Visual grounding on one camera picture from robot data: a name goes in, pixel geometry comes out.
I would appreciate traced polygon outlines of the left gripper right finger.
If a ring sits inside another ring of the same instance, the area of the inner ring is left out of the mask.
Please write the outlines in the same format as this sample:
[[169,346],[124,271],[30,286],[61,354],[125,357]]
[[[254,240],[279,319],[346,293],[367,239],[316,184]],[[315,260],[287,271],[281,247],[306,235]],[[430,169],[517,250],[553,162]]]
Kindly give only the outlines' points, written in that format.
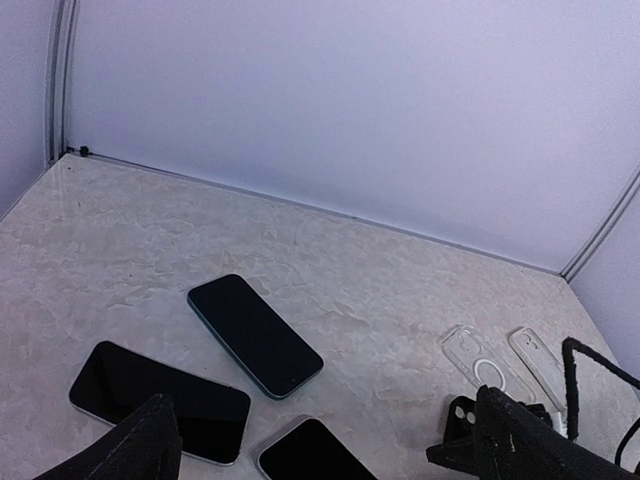
[[464,438],[426,449],[427,460],[479,479],[637,479],[571,442],[495,387],[477,391]]

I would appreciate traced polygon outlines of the black phone case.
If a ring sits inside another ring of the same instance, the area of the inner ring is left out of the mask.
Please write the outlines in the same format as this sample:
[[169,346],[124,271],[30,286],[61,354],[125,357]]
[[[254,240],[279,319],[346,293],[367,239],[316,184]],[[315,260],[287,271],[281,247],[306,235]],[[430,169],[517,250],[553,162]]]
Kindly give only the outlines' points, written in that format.
[[470,438],[475,428],[476,401],[457,396],[449,404],[443,442]]

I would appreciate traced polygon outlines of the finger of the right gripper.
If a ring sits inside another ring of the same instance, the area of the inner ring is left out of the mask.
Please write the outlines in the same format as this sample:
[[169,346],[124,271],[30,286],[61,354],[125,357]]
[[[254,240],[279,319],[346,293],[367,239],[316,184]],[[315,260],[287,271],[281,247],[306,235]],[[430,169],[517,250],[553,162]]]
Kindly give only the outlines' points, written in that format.
[[574,441],[578,437],[579,418],[579,392],[575,353],[581,353],[582,355],[591,359],[636,390],[639,389],[639,380],[626,371],[622,370],[619,366],[605,358],[600,353],[596,352],[591,347],[575,338],[567,337],[562,342],[561,353],[564,366],[564,381],[566,390],[567,435],[570,441]]

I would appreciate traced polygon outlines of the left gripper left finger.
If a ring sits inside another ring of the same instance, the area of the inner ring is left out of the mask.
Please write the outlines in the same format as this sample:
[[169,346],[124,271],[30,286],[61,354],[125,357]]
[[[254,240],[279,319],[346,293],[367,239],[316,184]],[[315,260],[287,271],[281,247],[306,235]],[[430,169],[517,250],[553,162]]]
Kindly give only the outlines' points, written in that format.
[[156,394],[94,444],[41,479],[176,479],[181,437],[173,399]]

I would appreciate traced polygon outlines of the clear phone case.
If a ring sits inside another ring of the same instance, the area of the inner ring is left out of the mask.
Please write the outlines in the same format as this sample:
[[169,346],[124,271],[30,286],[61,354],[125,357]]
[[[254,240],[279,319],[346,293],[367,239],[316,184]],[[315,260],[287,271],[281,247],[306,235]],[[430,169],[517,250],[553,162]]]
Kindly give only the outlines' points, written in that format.
[[474,387],[496,387],[525,404],[536,401],[534,391],[474,327],[456,325],[439,342],[445,357]]

